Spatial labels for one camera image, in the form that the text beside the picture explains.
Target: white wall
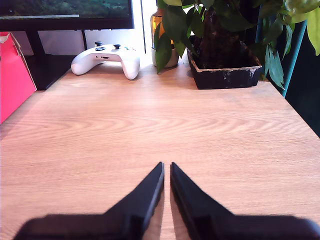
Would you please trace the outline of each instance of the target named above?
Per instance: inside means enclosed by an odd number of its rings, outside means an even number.
[[[140,0],[132,0],[134,29],[117,29],[117,30],[86,30],[87,47],[92,48],[96,41],[101,41],[104,44],[121,44],[123,46],[133,47],[143,54],[145,52],[143,24],[141,14]],[[150,14],[144,16],[148,18],[149,34],[150,34]],[[32,55],[30,44],[24,31],[13,32],[17,38],[24,55]],[[85,50],[81,31],[39,31],[39,36],[47,54],[52,55],[78,55]],[[150,35],[146,38],[146,42],[150,42]]]

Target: monitor screen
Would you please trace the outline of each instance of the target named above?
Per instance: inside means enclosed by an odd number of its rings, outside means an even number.
[[[133,28],[131,0],[0,0],[0,31]]]

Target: potted plant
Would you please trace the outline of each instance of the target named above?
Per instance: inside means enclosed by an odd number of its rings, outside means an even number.
[[[295,23],[306,19],[309,39],[316,55],[320,53],[320,0],[158,0],[158,5],[164,8],[164,14],[154,35],[157,70],[168,63],[173,40],[180,57],[188,48],[199,89],[254,86],[261,64],[265,66],[264,76],[269,72],[272,81],[283,88],[281,57],[290,50]],[[258,7],[256,22],[249,22],[242,15],[245,10]],[[248,48],[242,42],[244,31],[258,22],[263,25],[263,36]],[[161,24],[164,33],[159,36]],[[277,38],[284,29],[285,50],[279,53]]]

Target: monitor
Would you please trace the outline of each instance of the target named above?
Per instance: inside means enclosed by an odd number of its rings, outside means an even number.
[[[131,0],[0,0],[0,31],[134,28]]]
[[[84,30],[133,28],[131,0],[0,0],[0,32],[26,32],[33,56],[25,60],[38,90],[63,76],[75,57],[46,54],[38,31],[81,30],[85,42]]]

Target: wood grain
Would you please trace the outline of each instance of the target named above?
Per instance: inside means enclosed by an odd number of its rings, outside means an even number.
[[[185,58],[159,75],[143,60],[134,81],[109,63],[68,72],[1,125],[1,238],[47,213],[105,212],[160,161],[162,240],[185,231],[171,162],[235,214],[320,224],[319,156],[319,138],[269,82],[197,90]]]

